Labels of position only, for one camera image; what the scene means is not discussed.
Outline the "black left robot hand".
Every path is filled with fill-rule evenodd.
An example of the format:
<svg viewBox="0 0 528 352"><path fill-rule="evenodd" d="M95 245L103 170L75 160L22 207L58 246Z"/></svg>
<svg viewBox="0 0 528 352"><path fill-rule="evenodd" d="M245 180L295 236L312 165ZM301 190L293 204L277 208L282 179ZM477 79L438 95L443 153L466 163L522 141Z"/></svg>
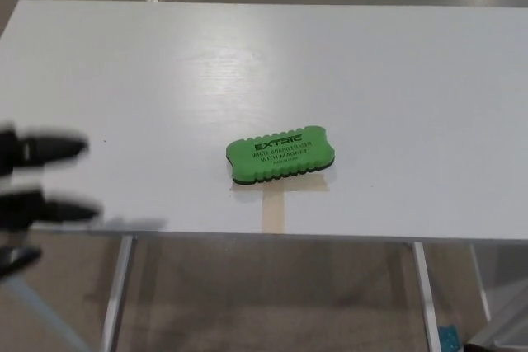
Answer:
<svg viewBox="0 0 528 352"><path fill-rule="evenodd" d="M1 129L1 176L14 171L43 168L78 158L89 141L64 131L35 131L19 134L12 126ZM47 195L39 186L1 193L1 230L25 235L34 223L89 223L102 213L100 205L84 199ZM1 279L12 277L34 265L42 249L24 243L1 246Z"/></svg>

